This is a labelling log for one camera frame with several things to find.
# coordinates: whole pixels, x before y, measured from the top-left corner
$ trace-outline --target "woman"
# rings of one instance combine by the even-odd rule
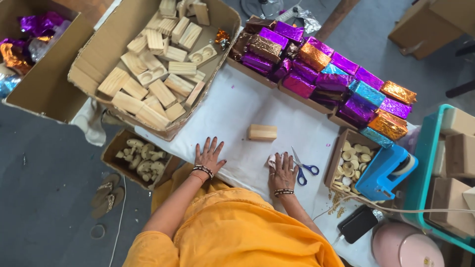
[[[202,153],[197,144],[195,170],[185,165],[155,189],[156,210],[123,266],[343,267],[293,194],[298,173],[293,157],[285,152],[283,162],[269,170],[271,190],[287,216],[254,192],[209,180],[226,163],[218,162],[224,142],[216,147],[217,141],[210,144],[208,137]]]

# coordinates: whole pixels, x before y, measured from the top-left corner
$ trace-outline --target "scissors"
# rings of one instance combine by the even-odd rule
[[[295,149],[294,147],[292,146],[292,151],[294,152],[294,162],[299,166],[299,169],[298,169],[298,175],[297,175],[297,183],[300,184],[300,185],[306,185],[307,184],[307,179],[305,178],[305,175],[304,175],[304,171],[302,171],[302,168],[306,168],[311,174],[313,175],[318,175],[318,173],[320,172],[320,170],[318,169],[317,166],[315,165],[305,165],[305,164],[302,164],[297,156],[297,153],[295,153]]]

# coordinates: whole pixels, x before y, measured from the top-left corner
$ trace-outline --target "black phone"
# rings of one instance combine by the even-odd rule
[[[338,229],[345,240],[353,244],[378,224],[373,209],[366,205],[359,206],[350,216],[338,224]]]

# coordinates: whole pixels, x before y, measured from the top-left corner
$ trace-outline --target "sandal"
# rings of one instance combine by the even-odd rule
[[[95,196],[91,200],[91,206],[93,208],[99,207],[104,198],[116,187],[120,182],[120,176],[117,173],[109,174],[107,177],[102,180],[101,186],[97,188]]]
[[[114,191],[112,191],[109,195],[107,195],[101,205],[95,208],[91,212],[91,216],[94,219],[99,219],[100,217],[104,216],[106,213],[110,212],[112,208],[119,205],[120,202],[124,199],[125,190],[121,186]]]

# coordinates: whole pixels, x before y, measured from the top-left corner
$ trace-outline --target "grey floor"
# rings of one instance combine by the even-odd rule
[[[240,10],[236,0],[225,1]],[[298,1],[286,1],[289,8]],[[417,61],[403,57],[387,39],[412,0],[362,0],[326,43],[383,80],[415,91],[414,124],[449,103],[475,115],[475,95],[446,99],[445,91],[474,78],[473,64],[455,58],[464,39]],[[337,0],[303,0],[321,22]],[[103,148],[84,140],[79,128],[59,125],[19,109],[0,105],[0,266],[108,266],[120,218],[115,208],[98,221],[90,217],[89,201],[100,184]],[[105,126],[108,141],[118,127]],[[150,213],[149,192],[127,183],[127,201],[112,266],[121,266],[135,235]],[[96,223],[106,225],[101,240],[89,237]]]

